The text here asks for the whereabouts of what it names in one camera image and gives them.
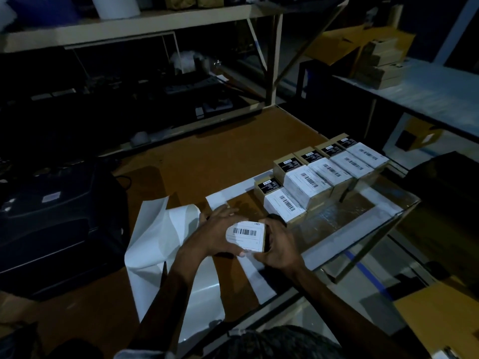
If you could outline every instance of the stack of boxes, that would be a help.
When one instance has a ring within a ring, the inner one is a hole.
[[[389,159],[343,133],[273,161],[273,175],[255,182],[254,193],[268,213],[288,226],[343,201],[358,181],[374,183]]]
[[[402,51],[395,48],[397,38],[370,41],[362,50],[355,78],[377,90],[397,86],[404,66],[399,63]]]

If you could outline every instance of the blue container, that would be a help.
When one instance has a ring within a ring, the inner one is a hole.
[[[77,24],[80,16],[71,0],[8,0],[25,26]]]

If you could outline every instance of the cable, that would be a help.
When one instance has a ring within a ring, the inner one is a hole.
[[[123,178],[123,179],[128,179],[128,181],[130,182],[129,185],[127,187],[124,187],[123,189],[128,190],[129,188],[131,188],[131,177],[129,176],[126,176],[126,175],[118,175],[118,176],[115,176],[115,178]]]

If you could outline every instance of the blue floor tape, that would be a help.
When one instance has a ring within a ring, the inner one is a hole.
[[[351,261],[356,257],[354,254],[352,254],[350,251],[345,251],[344,254],[346,255],[347,258],[349,258]],[[361,262],[356,263],[356,267],[366,276],[366,278],[377,288],[377,290],[388,300],[393,301],[391,295],[387,292],[386,287],[377,279],[371,271],[369,271],[365,265],[363,265]]]

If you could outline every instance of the barcode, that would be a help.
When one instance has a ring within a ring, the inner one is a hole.
[[[365,151],[364,149],[360,148],[359,151],[361,151],[363,154],[368,155],[369,157],[372,157],[374,160],[377,160],[376,156],[372,156],[368,151]]]
[[[313,187],[318,187],[319,186],[306,173],[302,173],[301,176],[304,177],[306,179],[306,181],[308,181],[308,183],[310,183]]]
[[[243,229],[243,228],[233,228],[233,234],[243,234],[243,235],[254,235],[254,236],[256,236],[256,230],[254,230],[254,229]]]
[[[281,199],[283,201],[284,204],[286,204],[286,206],[289,208],[290,211],[295,211],[296,208],[289,202],[288,199],[286,199],[286,197],[284,195],[281,195],[279,197],[279,199]]]
[[[334,170],[331,166],[329,166],[328,164],[323,164],[323,166],[325,168],[327,168],[329,171],[331,171],[334,175],[336,175],[337,177],[340,177],[341,174],[339,172],[337,172],[336,170]]]
[[[344,160],[348,161],[350,164],[352,164],[353,166],[356,166],[360,170],[364,169],[360,165],[358,165],[356,162],[352,161],[349,157],[345,157]]]

